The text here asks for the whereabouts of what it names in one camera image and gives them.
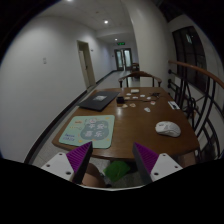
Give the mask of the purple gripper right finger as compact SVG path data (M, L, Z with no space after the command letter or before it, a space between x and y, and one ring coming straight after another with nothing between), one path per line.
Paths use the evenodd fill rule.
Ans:
M139 143L133 144L132 152L144 184L155 182L182 169L168 154L157 154Z

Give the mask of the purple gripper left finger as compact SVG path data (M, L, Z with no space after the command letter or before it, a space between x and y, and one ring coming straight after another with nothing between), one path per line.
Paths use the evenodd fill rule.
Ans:
M92 143L85 143L68 153L59 152L44 164L42 169L70 182L81 184L92 152Z

